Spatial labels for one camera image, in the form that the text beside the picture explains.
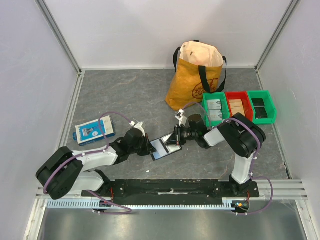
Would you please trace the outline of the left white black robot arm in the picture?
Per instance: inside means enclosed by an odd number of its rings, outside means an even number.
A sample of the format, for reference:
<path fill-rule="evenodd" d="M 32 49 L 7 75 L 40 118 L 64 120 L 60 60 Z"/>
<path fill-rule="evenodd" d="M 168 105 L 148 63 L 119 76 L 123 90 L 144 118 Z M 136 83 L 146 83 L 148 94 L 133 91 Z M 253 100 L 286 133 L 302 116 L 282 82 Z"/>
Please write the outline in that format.
<path fill-rule="evenodd" d="M 156 152 L 148 135 L 138 128 L 131 128 L 124 137 L 117 138 L 101 148 L 90 151 L 72 151 L 60 147 L 36 172 L 36 178 L 43 186 L 43 193 L 58 200 L 70 191 L 93 190 L 98 196 L 110 191 L 107 178 L 93 171 L 102 166 L 113 166 L 137 154 L 144 157 Z"/>

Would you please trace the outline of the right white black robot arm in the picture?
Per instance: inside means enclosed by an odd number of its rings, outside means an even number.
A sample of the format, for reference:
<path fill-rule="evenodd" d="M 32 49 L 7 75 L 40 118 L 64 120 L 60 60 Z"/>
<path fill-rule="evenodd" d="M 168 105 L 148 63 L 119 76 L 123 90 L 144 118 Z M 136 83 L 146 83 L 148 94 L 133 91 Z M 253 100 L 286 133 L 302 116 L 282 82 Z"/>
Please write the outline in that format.
<path fill-rule="evenodd" d="M 235 197 L 242 196 L 252 182 L 253 160 L 266 140 L 264 131 L 241 113 L 212 129 L 207 128 L 199 114 L 187 118 L 188 126 L 184 122 L 184 119 L 181 120 L 174 127 L 173 133 L 161 140 L 163 146 L 166 149 L 171 146 L 181 147 L 187 141 L 195 141 L 199 147 L 209 149 L 222 142 L 228 143 L 235 153 L 229 191 Z"/>

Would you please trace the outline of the silver cards stack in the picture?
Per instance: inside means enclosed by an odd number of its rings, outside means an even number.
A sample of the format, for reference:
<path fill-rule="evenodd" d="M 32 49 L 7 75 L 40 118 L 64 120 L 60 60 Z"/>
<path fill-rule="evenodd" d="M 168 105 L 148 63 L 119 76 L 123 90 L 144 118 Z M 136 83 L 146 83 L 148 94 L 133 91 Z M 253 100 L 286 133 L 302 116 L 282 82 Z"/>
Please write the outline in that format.
<path fill-rule="evenodd" d="M 223 119 L 222 103 L 219 99 L 210 99 L 206 101 L 208 107 L 208 114 L 212 121 Z"/>

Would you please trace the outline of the blue white card box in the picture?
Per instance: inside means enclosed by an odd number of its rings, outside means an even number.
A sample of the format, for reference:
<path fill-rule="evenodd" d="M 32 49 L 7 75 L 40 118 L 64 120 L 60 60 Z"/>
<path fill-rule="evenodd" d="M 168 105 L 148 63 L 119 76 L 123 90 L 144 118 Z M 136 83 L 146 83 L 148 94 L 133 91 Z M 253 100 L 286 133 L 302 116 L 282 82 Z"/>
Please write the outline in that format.
<path fill-rule="evenodd" d="M 101 118 L 100 127 L 101 129 L 99 128 L 98 119 L 76 125 L 75 132 L 72 134 L 73 140 L 76 141 L 79 146 L 85 146 L 103 140 L 102 132 L 107 138 L 116 135 L 110 116 Z"/>

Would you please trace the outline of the gold cards stack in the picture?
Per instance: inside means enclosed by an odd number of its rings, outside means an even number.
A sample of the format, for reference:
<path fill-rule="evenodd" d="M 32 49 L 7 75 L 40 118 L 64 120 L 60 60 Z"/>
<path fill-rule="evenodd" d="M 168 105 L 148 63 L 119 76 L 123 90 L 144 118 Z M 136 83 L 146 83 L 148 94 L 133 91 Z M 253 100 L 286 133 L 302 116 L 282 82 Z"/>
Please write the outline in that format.
<path fill-rule="evenodd" d="M 243 116 L 246 116 L 245 108 L 241 99 L 230 99 L 228 103 L 231 117 L 236 114 L 242 114 Z"/>

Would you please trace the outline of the black cards stack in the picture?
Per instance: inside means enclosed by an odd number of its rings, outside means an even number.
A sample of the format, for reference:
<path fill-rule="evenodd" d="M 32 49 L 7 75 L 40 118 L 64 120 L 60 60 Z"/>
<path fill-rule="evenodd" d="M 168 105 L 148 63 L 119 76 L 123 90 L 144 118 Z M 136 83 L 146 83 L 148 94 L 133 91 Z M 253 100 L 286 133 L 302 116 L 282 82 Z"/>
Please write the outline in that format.
<path fill-rule="evenodd" d="M 255 111 L 255 119 L 267 119 L 268 114 L 265 108 L 265 103 L 262 98 L 252 98 L 253 108 Z"/>

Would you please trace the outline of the left green plastic bin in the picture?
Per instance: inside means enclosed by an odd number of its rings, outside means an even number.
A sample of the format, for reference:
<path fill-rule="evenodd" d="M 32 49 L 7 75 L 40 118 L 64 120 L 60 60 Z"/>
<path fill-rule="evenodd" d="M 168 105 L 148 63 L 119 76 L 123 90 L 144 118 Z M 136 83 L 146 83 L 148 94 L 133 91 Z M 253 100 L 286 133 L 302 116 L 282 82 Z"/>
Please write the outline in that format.
<path fill-rule="evenodd" d="M 206 111 L 204 121 L 207 127 L 214 127 L 231 116 L 224 92 L 204 93 L 202 106 Z"/>

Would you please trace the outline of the green plastic bin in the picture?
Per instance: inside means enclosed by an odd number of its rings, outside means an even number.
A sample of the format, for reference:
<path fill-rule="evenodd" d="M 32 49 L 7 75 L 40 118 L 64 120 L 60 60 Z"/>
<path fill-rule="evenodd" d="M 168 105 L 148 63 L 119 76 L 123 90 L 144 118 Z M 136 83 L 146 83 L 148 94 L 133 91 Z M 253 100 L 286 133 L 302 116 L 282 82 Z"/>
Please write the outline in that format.
<path fill-rule="evenodd" d="M 224 92 L 204 93 L 202 106 L 206 111 L 204 121 L 207 127 L 214 127 L 231 116 Z"/>
<path fill-rule="evenodd" d="M 253 110 L 252 122 L 256 125 L 272 125 L 276 122 L 277 109 L 268 90 L 247 91 Z"/>

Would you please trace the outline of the red plastic bin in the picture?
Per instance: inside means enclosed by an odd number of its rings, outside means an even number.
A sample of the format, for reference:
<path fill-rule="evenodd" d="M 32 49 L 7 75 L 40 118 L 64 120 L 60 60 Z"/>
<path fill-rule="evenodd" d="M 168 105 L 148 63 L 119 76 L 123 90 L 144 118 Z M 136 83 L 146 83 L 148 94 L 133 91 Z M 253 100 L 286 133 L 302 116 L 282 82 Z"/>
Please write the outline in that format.
<path fill-rule="evenodd" d="M 229 91 L 225 96 L 231 117 L 241 113 L 250 121 L 253 120 L 254 111 L 246 91 Z"/>

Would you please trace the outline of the yellow tote bag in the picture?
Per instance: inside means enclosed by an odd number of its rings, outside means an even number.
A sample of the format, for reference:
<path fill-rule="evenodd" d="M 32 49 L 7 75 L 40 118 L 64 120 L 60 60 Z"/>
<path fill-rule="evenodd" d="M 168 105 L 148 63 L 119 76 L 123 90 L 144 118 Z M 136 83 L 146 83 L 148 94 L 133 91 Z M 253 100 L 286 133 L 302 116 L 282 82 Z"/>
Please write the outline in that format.
<path fill-rule="evenodd" d="M 175 111 L 188 103 L 200 103 L 203 94 L 220 93 L 226 79 L 219 82 L 227 58 L 212 45 L 198 40 L 184 42 L 172 57 L 175 70 L 165 102 Z"/>

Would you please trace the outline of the right green plastic bin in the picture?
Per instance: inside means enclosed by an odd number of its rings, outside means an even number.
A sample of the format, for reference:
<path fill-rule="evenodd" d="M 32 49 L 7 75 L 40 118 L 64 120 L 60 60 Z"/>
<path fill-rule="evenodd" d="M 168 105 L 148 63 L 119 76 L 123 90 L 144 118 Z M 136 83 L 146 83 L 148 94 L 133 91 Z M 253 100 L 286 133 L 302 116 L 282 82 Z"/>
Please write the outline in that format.
<path fill-rule="evenodd" d="M 276 122 L 277 109 L 268 90 L 247 91 L 253 110 L 252 122 L 256 125 L 272 125 Z"/>

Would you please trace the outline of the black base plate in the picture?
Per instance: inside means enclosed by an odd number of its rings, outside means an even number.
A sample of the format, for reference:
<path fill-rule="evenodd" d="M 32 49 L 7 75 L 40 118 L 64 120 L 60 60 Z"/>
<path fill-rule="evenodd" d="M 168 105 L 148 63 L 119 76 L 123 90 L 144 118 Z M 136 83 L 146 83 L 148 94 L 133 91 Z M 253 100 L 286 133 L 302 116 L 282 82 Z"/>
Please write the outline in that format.
<path fill-rule="evenodd" d="M 182 194 L 212 196 L 214 198 L 258 198 L 258 184 L 250 180 L 238 186 L 234 181 L 216 179 L 116 179 L 102 185 L 96 194 L 114 200 L 139 195 L 160 196 Z"/>

